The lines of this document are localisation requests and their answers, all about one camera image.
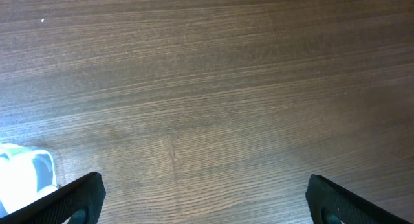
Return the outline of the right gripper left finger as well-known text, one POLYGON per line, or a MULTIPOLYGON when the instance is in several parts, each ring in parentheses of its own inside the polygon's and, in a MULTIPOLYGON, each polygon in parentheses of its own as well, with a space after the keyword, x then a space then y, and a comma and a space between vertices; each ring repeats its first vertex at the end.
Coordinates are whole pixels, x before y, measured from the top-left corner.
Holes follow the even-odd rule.
POLYGON ((102 175, 90 172, 1 218, 1 224, 97 224, 105 196, 102 175))

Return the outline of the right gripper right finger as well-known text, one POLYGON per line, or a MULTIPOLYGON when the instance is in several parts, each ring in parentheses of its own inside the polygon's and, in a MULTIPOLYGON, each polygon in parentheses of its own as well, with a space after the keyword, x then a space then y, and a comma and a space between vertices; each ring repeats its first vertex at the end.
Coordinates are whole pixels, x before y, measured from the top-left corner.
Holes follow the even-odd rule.
POLYGON ((314 224, 410 224, 321 175, 310 176, 305 198, 314 224))

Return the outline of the right clear plastic container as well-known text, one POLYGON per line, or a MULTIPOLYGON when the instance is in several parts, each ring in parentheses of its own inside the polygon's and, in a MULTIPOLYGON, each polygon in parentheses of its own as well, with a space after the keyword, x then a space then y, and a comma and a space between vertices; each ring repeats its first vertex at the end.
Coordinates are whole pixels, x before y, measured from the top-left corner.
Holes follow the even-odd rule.
POLYGON ((56 164, 49 151, 1 144, 1 217, 58 189, 56 164))

